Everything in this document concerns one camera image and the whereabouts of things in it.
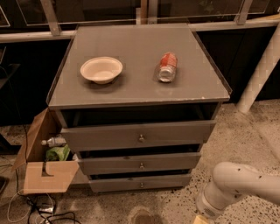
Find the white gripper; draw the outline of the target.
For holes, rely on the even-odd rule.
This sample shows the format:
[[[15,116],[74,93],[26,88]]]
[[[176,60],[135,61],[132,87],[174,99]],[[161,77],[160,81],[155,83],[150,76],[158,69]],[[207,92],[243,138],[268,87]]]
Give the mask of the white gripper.
[[[192,224],[209,224],[209,219],[217,219],[225,211],[223,191],[215,183],[206,184],[199,190],[196,207],[203,216],[197,215]]]

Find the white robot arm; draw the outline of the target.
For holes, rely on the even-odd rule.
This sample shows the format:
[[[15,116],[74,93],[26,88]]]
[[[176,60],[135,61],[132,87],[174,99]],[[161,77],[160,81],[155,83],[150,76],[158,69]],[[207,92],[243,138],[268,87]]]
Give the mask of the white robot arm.
[[[218,163],[208,182],[196,197],[202,217],[216,220],[227,207],[247,196],[255,196],[280,205],[280,177],[260,173],[255,167],[232,162]]]

